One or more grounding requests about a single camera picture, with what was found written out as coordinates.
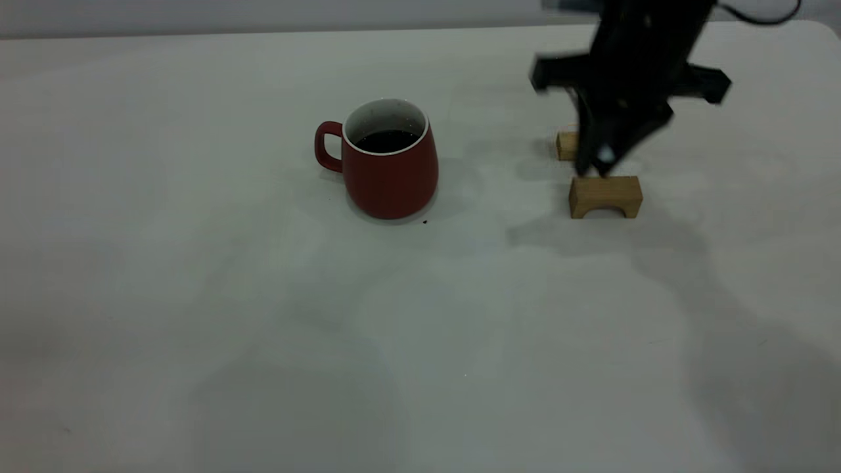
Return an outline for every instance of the coffee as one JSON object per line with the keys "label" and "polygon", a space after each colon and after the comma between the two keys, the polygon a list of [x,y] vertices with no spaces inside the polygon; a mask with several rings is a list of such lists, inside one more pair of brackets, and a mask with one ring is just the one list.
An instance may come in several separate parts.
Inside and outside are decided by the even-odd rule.
{"label": "coffee", "polygon": [[353,144],[363,151],[386,153],[404,150],[414,145],[418,138],[418,135],[408,131],[386,130],[372,133]]}

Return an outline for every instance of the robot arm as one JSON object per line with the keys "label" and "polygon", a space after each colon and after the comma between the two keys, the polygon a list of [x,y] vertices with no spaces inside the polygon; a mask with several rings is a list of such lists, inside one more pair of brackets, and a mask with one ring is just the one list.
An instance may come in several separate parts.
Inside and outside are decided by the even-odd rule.
{"label": "robot arm", "polygon": [[[783,19],[745,18],[756,24],[784,23],[796,14],[800,2]],[[598,8],[601,15],[589,54],[539,56],[532,70],[536,91],[567,88],[577,97],[579,175],[590,167],[608,175],[636,144],[666,126],[674,114],[670,97],[720,104],[730,88],[730,79],[720,70],[687,62],[717,0],[546,3],[586,11]]]}

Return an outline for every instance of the cable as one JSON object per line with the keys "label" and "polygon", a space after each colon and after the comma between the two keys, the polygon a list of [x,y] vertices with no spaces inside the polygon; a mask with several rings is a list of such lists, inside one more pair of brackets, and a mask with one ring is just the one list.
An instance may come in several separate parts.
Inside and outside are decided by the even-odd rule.
{"label": "cable", "polygon": [[790,19],[793,19],[795,15],[797,15],[797,12],[800,11],[800,6],[802,4],[803,0],[797,0],[797,5],[794,7],[793,10],[791,10],[786,16],[777,19],[757,19],[749,17],[748,15],[738,11],[736,8],[733,8],[725,3],[717,3],[717,6],[745,23],[755,24],[757,26],[776,26],[778,24],[783,24]]}

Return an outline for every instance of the table surface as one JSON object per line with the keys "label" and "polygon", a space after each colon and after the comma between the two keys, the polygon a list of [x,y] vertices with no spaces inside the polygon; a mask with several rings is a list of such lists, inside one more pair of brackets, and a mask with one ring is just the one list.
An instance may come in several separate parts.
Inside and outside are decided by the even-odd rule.
{"label": "table surface", "polygon": [[[0,42],[0,470],[838,471],[841,43],[710,24],[724,105],[573,221],[528,72],[592,32]],[[313,157],[378,97],[436,132],[404,221]]]}

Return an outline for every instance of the wooden block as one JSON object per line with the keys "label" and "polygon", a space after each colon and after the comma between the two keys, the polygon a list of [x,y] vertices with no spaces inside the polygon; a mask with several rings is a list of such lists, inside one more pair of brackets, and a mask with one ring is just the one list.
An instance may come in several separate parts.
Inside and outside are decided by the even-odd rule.
{"label": "wooden block", "polygon": [[555,148],[558,149],[559,161],[575,161],[575,153],[578,151],[578,132],[561,131],[555,138]]}
{"label": "wooden block", "polygon": [[637,218],[643,190],[636,177],[573,178],[569,187],[569,213],[582,219],[593,209],[616,208],[625,218]]}

